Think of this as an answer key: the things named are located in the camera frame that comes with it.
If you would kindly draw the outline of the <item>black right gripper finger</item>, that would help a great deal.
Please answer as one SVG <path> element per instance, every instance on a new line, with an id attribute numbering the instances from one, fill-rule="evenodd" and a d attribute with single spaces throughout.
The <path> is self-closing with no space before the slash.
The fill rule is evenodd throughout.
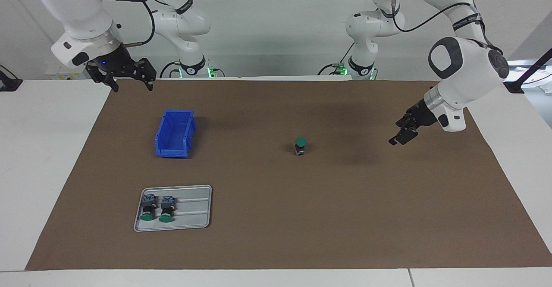
<path id="1" fill-rule="evenodd" d="M 131 60 L 130 63 L 125 65 L 125 74 L 128 78 L 144 83 L 148 91 L 153 91 L 157 71 L 148 59 L 143 58 L 138 61 Z"/>
<path id="2" fill-rule="evenodd" d="M 92 62 L 86 63 L 85 70 L 90 75 L 94 83 L 104 84 L 110 87 L 110 89 L 116 93 L 119 91 L 119 85 L 114 79 L 114 74 L 112 72 L 107 72 L 103 74 L 98 66 Z"/>

